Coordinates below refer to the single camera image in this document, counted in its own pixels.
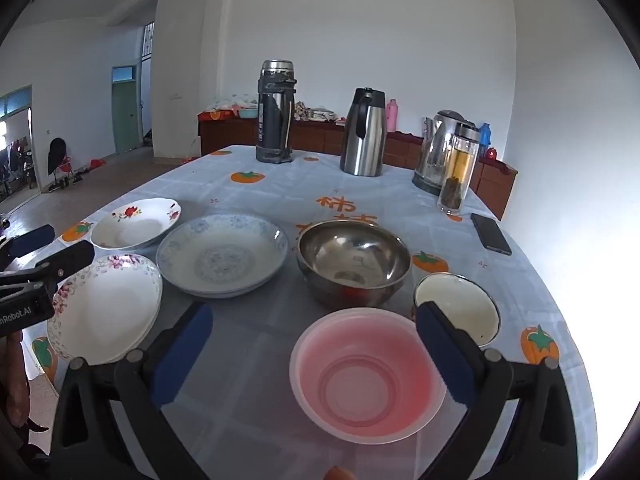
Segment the person's left hand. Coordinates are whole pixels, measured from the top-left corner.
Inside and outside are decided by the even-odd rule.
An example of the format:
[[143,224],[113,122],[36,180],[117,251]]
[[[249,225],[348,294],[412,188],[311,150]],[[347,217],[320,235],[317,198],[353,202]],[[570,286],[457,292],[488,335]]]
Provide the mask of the person's left hand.
[[1,406],[15,428],[26,424],[30,407],[22,340],[22,332],[1,339]]

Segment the person's right hand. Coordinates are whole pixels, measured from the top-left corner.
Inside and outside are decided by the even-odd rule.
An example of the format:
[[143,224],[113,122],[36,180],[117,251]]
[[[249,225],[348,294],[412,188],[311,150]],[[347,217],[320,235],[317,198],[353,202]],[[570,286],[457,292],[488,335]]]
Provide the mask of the person's right hand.
[[333,466],[324,474],[323,480],[357,480],[357,477],[345,468]]

